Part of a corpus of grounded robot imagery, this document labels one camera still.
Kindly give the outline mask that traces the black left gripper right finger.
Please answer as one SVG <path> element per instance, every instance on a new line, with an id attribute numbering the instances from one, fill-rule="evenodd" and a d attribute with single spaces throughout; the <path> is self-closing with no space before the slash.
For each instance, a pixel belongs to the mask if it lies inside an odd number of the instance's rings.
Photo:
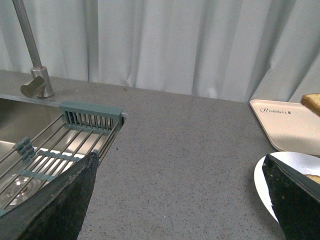
<path id="1" fill-rule="evenodd" d="M 262 172 L 273 212 L 287 240 L 320 238 L 320 184 L 267 154 Z"/>

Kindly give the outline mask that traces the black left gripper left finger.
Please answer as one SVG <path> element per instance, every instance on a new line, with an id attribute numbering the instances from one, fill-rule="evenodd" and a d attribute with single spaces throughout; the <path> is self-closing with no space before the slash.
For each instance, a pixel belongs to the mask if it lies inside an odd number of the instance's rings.
<path id="1" fill-rule="evenodd" d="M 91 152 L 0 218 L 2 240 L 75 240 L 82 228 L 99 167 Z"/>

